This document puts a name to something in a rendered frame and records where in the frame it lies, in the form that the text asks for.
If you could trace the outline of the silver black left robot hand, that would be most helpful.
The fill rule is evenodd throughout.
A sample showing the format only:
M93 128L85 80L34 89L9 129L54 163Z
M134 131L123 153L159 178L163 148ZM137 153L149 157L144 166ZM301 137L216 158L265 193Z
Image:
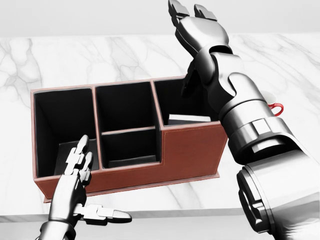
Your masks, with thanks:
M107 223L130 223L129 213L105 208L101 204L85 206L85 187L90 184L93 153L88 151L89 137L83 135L66 159L67 166L59 178L51 201L49 220L66 222L75 226L79 219L88 225L105 226Z

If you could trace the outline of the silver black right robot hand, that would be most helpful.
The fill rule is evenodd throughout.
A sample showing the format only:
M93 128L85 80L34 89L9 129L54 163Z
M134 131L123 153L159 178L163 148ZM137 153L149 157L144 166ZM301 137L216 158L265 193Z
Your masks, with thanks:
M232 54L229 37L215 15L200 4L194 5L194 15L177 0L168 0L168 12L176 27L175 36L193 57L183 80L181 96L190 97L195 89L209 85L218 71L211 53Z

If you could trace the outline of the dark book with white pages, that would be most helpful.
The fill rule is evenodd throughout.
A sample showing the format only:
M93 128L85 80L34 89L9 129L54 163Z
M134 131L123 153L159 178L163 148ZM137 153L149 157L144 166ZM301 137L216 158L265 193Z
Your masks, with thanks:
M183 125L206 122L211 122L211 118L209 116L170 114L168 118L168 125Z

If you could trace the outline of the red-brown desk caddy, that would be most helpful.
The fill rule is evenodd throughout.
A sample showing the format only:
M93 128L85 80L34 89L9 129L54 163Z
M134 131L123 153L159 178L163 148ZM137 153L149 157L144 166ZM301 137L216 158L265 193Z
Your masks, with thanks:
M83 135L93 153L88 196L215 178L227 142L201 87L182 98L181 78L31 92L33 179L50 200ZM211 122L168 125L169 115Z

